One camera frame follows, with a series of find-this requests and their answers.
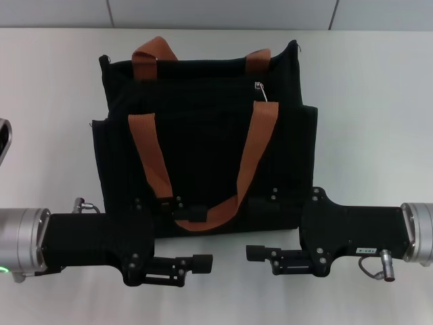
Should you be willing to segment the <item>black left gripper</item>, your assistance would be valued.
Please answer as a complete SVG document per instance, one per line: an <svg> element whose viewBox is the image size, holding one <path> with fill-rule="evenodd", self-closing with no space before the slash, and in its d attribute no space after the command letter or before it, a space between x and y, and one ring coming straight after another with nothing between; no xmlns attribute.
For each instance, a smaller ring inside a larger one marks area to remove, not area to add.
<svg viewBox="0 0 433 325"><path fill-rule="evenodd" d="M155 199L154 215L163 222L207 221L207 207L182 196ZM127 286L145 283L154 257L154 225L145 206L110 213L56 213L49 217L41 250L42 275L66 267L106 265L116 268Z"/></svg>

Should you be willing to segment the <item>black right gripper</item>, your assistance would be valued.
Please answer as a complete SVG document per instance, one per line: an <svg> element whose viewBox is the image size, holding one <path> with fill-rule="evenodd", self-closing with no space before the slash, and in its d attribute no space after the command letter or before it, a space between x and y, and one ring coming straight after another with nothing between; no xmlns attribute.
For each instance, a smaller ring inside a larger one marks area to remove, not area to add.
<svg viewBox="0 0 433 325"><path fill-rule="evenodd" d="M248 209L256 215L295 217L304 192L261 188L248 192ZM379 257L387 250L402 259L410 240L400 207L344 206L332 202L323 188L313 188L300 222L302 250L247 246L248 261L269 261L273 275L310 274L326 277L340 257Z"/></svg>

